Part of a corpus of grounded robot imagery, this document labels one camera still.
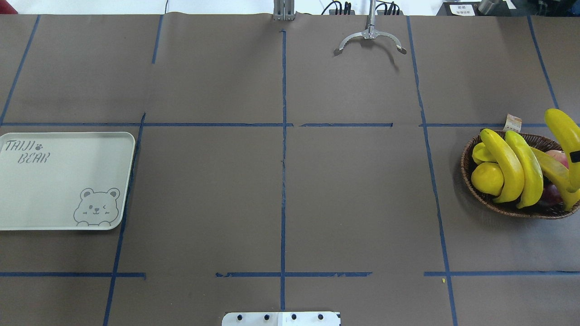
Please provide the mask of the yellow green starfruit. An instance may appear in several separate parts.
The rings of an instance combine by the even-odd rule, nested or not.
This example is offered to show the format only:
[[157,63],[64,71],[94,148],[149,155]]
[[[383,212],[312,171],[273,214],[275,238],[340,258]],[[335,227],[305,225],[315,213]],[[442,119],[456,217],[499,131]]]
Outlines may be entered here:
[[477,143],[472,150],[472,159],[477,164],[480,165],[482,163],[497,163],[495,157],[491,154],[491,152],[487,149],[483,142]]

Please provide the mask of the red pink apple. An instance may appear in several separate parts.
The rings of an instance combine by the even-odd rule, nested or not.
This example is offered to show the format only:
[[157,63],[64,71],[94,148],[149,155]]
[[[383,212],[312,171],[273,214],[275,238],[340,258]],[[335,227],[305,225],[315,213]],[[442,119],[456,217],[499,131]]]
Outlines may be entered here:
[[564,151],[561,151],[561,150],[548,150],[546,152],[546,154],[549,155],[549,156],[551,156],[551,157],[553,157],[556,161],[558,161],[564,167],[566,167],[566,169],[569,169],[567,155],[564,153]]

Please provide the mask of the white metal base plate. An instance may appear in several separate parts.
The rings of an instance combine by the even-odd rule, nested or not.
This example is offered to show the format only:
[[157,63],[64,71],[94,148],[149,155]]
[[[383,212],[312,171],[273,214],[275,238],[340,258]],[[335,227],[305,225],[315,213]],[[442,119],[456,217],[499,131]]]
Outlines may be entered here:
[[222,326],[341,326],[338,312],[234,312],[222,318]]

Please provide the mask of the aluminium frame post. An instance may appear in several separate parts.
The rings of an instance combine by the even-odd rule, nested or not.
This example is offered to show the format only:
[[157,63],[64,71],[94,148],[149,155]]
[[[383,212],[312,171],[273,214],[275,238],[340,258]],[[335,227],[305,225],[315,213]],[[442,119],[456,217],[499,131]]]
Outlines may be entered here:
[[273,20],[293,21],[296,18],[295,0],[274,0]]

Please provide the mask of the yellow lemon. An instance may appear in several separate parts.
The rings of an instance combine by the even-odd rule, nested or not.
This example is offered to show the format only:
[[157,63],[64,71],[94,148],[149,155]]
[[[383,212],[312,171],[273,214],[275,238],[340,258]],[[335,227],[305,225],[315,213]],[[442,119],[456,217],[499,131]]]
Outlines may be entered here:
[[484,162],[474,169],[471,182],[479,192],[498,197],[505,183],[505,178],[498,163]]

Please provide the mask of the brown wicker basket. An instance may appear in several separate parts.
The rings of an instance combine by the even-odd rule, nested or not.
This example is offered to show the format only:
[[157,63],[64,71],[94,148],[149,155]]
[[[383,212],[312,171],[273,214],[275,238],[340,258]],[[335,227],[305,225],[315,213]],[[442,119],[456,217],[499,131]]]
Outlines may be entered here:
[[564,205],[559,203],[552,207],[529,206],[522,209],[516,208],[516,201],[495,204],[493,202],[494,196],[479,192],[473,185],[471,180],[472,172],[478,166],[473,160],[473,149],[481,142],[480,136],[477,134],[465,145],[460,161],[460,173],[464,182],[464,191],[471,195],[472,202],[480,202],[481,207],[487,208],[488,211],[509,217],[520,217],[528,219],[544,219],[557,220],[571,216],[579,211],[579,203],[577,202],[570,210],[565,210]]

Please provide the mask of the pale green bear tray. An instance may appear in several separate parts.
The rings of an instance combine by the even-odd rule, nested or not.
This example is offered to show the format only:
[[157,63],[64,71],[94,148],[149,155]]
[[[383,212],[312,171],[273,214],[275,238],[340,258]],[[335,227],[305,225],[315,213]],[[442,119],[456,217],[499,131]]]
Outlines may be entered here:
[[136,140],[128,132],[1,136],[2,230],[111,230],[122,221]]

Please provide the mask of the yellow banana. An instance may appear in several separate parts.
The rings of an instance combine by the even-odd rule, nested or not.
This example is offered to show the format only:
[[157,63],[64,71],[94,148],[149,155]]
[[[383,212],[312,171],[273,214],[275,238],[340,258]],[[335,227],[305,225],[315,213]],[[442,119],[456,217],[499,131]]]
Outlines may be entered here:
[[547,109],[544,120],[567,155],[568,175],[572,188],[570,192],[575,192],[580,187],[580,163],[569,163],[569,153],[580,150],[579,126],[568,114],[559,109]]
[[531,151],[534,153],[539,166],[542,169],[543,175],[557,188],[563,200],[563,209],[565,211],[573,211],[574,206],[576,206],[580,200],[580,190],[570,192],[572,188],[569,180],[568,169],[555,158],[543,151],[534,147],[531,147]]
[[534,206],[539,202],[543,194],[543,174],[538,159],[526,140],[513,130],[506,131],[505,141],[514,151],[524,173],[524,188],[520,196],[520,202],[516,204],[518,209]]
[[504,138],[491,129],[482,129],[480,139],[496,159],[504,177],[501,194],[493,202],[504,203],[518,199],[523,192],[525,179],[523,167],[515,152]]

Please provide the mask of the black power strip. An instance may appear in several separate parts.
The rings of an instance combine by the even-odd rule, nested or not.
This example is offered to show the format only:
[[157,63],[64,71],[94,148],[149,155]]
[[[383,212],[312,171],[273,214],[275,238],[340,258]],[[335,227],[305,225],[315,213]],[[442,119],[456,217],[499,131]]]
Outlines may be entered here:
[[[375,14],[379,16],[400,16],[403,12],[394,1],[382,1],[376,0],[375,3]],[[345,1],[340,2],[339,0],[332,0],[327,4],[327,6],[321,12],[321,15],[355,15],[355,10],[352,8],[352,2]]]

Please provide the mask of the dark purple fruit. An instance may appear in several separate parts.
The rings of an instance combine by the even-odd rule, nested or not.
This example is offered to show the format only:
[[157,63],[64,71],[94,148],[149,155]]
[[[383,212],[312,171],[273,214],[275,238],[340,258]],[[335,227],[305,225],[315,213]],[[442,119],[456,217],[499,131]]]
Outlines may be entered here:
[[545,184],[542,195],[536,203],[541,208],[551,208],[563,202],[560,192],[553,183]]

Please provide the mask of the paper tag on basket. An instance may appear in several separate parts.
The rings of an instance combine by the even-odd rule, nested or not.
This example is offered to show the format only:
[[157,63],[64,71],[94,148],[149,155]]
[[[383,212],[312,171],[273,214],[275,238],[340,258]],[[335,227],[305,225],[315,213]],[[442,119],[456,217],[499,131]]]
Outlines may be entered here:
[[505,124],[503,127],[503,131],[513,131],[516,133],[520,133],[522,130],[523,122],[522,119],[516,117],[515,115],[508,114],[506,116]]

